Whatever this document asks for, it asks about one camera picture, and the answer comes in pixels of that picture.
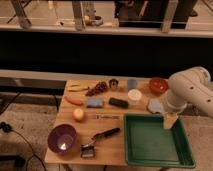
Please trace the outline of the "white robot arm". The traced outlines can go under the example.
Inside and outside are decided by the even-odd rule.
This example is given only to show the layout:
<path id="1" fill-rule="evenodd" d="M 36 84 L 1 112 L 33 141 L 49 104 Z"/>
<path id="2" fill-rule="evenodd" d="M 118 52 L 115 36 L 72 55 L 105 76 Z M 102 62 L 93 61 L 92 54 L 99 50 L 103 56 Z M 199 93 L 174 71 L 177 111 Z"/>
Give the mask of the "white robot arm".
<path id="1" fill-rule="evenodd" d="M 213 91 L 208 88 L 210 81 L 210 73 L 204 67 L 193 67 L 169 77 L 169 89 L 162 99 L 165 129 L 173 127 L 189 103 L 213 118 Z"/>

